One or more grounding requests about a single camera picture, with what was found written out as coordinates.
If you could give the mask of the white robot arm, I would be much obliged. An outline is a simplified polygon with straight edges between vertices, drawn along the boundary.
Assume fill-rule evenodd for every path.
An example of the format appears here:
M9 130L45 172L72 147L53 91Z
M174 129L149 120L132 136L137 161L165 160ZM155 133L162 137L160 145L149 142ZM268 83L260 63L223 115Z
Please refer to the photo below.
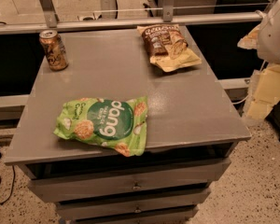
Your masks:
M259 25L257 53L268 63L280 64L280 0Z

